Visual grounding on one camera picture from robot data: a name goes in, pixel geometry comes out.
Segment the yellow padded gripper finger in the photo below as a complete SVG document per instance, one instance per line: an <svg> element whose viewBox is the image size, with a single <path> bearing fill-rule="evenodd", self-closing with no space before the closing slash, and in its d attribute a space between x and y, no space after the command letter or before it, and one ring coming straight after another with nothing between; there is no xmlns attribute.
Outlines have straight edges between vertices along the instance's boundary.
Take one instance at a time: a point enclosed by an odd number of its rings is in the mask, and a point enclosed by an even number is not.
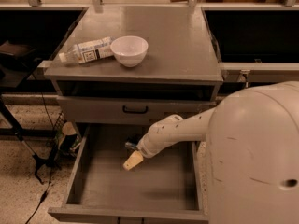
<svg viewBox="0 0 299 224"><path fill-rule="evenodd" d="M138 164L140 164L144 160L144 157L139 151L134 151L131 156L126 160L123 164L123 168L126 171L130 171L135 168Z"/></svg>

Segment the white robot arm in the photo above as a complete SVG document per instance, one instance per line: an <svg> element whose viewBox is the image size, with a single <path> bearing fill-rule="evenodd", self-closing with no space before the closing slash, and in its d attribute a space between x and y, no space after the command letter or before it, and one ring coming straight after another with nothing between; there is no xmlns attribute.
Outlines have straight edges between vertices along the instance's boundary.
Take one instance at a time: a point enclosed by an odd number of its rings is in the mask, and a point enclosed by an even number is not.
<svg viewBox="0 0 299 224"><path fill-rule="evenodd" d="M299 82L246 88L216 107L150 126L124 163L183 141L206 144L209 224L299 224Z"/></svg>

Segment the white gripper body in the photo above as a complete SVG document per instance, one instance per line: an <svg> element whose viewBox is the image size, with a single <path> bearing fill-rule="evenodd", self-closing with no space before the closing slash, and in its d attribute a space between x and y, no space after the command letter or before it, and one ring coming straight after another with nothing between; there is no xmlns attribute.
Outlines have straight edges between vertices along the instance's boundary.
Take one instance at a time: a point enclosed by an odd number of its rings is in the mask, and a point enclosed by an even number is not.
<svg viewBox="0 0 299 224"><path fill-rule="evenodd" d="M145 158L152 158L159 153L159 149L150 141L147 135L139 140L137 149Z"/></svg>

